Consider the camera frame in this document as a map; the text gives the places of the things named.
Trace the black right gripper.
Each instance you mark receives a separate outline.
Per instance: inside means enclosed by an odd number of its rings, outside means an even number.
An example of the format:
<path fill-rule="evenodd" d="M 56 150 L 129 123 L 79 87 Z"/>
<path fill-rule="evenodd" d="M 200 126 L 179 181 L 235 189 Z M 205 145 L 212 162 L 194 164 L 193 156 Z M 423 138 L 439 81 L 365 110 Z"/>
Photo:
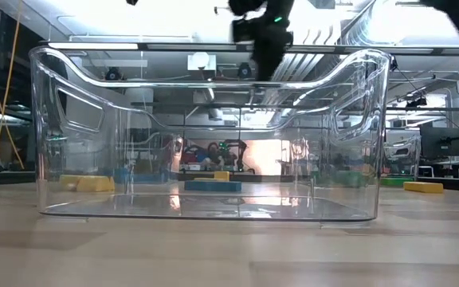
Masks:
<path fill-rule="evenodd" d="M 239 17 L 231 22 L 234 43 L 253 41 L 283 48 L 292 44 L 287 31 L 293 0 L 229 0 L 229 9 Z M 283 53 L 256 53 L 257 81 L 269 81 L 283 60 Z"/>

